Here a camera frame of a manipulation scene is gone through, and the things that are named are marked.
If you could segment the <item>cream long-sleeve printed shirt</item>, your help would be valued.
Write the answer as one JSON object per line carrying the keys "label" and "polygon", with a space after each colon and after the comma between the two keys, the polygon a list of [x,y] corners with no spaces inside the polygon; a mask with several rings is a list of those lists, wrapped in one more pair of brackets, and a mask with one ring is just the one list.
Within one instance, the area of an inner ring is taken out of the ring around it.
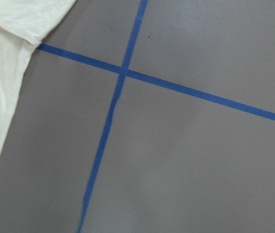
{"label": "cream long-sleeve printed shirt", "polygon": [[0,153],[32,53],[73,4],[72,0],[0,0]]}

